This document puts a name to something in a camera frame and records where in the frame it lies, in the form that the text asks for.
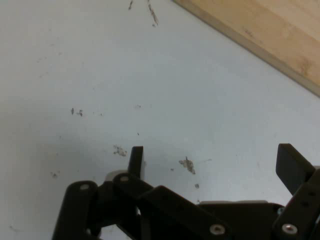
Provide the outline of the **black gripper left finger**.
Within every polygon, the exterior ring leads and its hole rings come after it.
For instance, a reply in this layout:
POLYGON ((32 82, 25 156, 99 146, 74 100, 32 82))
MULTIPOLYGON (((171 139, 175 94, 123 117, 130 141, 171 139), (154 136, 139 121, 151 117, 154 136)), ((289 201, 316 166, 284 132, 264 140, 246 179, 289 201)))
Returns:
POLYGON ((115 225, 133 240, 229 240, 231 228, 164 186, 142 180, 144 149, 131 150, 128 169, 112 180, 70 184, 53 231, 55 240, 97 240, 115 225))

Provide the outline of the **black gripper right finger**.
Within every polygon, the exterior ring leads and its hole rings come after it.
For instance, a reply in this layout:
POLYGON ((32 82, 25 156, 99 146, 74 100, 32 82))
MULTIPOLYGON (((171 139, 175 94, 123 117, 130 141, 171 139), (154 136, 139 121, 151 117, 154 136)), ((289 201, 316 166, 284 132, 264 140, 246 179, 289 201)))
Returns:
POLYGON ((278 145, 277 176, 292 194, 272 226, 277 240, 320 238, 320 170, 291 144, 278 145))

